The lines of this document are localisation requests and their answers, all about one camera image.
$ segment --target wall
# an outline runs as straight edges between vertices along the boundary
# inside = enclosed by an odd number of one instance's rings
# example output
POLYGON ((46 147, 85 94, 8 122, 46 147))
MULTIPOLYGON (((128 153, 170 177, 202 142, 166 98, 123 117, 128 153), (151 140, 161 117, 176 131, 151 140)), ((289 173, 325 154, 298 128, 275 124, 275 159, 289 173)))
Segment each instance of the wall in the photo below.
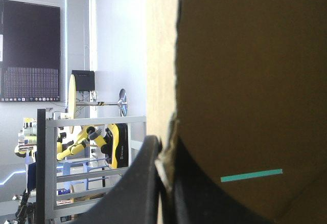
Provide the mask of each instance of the wall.
MULTIPOLYGON (((67 79, 72 70, 89 69, 88 0, 66 0, 67 79)), ((89 108, 78 111, 78 118, 89 117, 89 108)))
POLYGON ((175 110, 177 0, 147 0, 147 133, 166 143, 175 110))
MULTIPOLYGON (((96 0, 98 101, 128 94, 128 115, 146 114, 146 1, 96 0)), ((119 116, 116 107, 98 107, 99 117, 119 116)), ((144 134, 132 133, 143 140, 144 134)))

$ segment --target teal stripe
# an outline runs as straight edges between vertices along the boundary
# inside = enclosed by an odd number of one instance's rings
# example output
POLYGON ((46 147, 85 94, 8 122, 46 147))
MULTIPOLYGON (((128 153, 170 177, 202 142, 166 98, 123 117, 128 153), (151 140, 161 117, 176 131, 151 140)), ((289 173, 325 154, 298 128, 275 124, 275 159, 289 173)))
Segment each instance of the teal stripe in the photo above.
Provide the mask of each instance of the teal stripe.
POLYGON ((257 177, 263 177, 263 176, 269 176, 275 174, 282 174, 282 173, 283 173, 282 169, 272 169, 272 170, 265 170, 265 171, 259 171, 253 173, 224 176, 224 177, 220 177, 220 180, 221 182, 232 182, 232 181, 239 181, 239 180, 257 178, 257 177))

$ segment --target brown cardboard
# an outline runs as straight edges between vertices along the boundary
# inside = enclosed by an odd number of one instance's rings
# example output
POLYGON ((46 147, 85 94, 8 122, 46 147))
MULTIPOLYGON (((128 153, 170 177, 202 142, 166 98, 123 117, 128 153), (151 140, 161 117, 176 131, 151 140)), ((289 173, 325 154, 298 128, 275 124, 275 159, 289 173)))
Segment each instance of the brown cardboard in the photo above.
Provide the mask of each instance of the brown cardboard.
POLYGON ((327 0, 182 0, 178 133, 215 183, 270 220, 327 213, 314 184, 327 167, 326 44, 327 0), (270 169, 284 173, 220 182, 270 169))
POLYGON ((177 0, 147 2, 147 134, 168 141, 176 109, 175 41, 177 0))

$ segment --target monitor screen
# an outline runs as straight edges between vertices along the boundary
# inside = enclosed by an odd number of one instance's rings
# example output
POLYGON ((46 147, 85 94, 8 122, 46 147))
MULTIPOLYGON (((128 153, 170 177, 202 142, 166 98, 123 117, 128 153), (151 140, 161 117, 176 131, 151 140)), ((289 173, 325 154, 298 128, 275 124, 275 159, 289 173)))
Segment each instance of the monitor screen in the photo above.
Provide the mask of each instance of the monitor screen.
POLYGON ((0 0, 0 101, 60 100, 60 8, 0 0))

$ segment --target white wall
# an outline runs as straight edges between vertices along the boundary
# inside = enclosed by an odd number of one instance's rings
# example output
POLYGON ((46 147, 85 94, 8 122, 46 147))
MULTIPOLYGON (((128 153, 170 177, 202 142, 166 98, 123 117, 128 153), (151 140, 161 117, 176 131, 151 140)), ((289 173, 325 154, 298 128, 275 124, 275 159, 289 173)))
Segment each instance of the white wall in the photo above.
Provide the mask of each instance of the white wall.
MULTIPOLYGON (((67 0, 67 79, 72 70, 89 69, 88 0, 67 0)), ((78 118, 89 117, 89 108, 78 118)))
MULTIPOLYGON (((116 101, 125 88, 128 115, 146 115, 145 0, 96 0, 96 5, 98 101, 116 101)), ((119 113, 116 107, 99 107, 98 116, 119 113)))

